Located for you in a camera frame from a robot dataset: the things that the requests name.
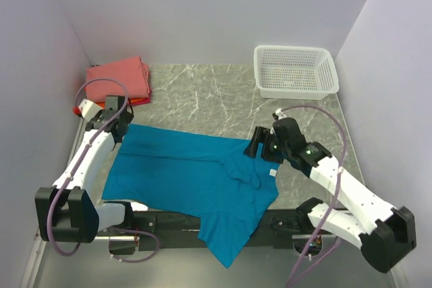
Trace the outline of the blue t shirt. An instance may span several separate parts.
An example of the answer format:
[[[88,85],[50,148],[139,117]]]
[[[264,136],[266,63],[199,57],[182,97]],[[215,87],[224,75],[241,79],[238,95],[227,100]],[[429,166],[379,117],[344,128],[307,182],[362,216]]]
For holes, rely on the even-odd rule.
[[[278,195],[279,165],[247,157],[247,144],[243,139],[131,125],[102,197],[198,217],[200,240],[229,267]]]

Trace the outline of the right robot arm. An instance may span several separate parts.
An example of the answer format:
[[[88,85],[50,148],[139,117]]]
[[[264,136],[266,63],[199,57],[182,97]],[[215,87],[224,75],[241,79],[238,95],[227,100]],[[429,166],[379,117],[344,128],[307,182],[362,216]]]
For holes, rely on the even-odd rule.
[[[318,198],[310,198],[294,210],[267,212],[275,232],[306,234],[320,226],[357,247],[381,273],[389,272],[415,249],[413,213],[382,200],[341,168],[326,147],[306,141],[295,119],[279,117],[272,128],[257,126],[244,155],[277,164],[288,161],[329,193],[337,194],[338,202],[348,210],[343,213]]]

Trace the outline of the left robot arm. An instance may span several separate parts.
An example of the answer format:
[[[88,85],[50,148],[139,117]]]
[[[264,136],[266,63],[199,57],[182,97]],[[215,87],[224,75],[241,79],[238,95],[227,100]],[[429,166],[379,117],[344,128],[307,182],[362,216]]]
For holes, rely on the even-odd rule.
[[[90,243],[99,231],[124,225],[132,214],[125,202],[95,206],[90,192],[104,161],[120,144],[134,114],[124,96],[107,96],[105,108],[90,116],[82,142],[66,170],[35,195],[40,236],[44,241]]]

